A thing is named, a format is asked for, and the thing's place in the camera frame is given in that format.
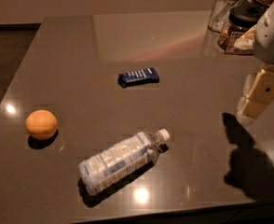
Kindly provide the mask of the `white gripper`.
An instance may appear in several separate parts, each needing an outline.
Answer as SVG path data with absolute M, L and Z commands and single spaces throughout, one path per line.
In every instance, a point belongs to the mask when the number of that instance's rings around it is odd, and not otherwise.
M 274 2 L 256 24 L 254 56 L 265 64 L 250 73 L 244 82 L 236 117 L 241 125 L 249 125 L 274 101 Z

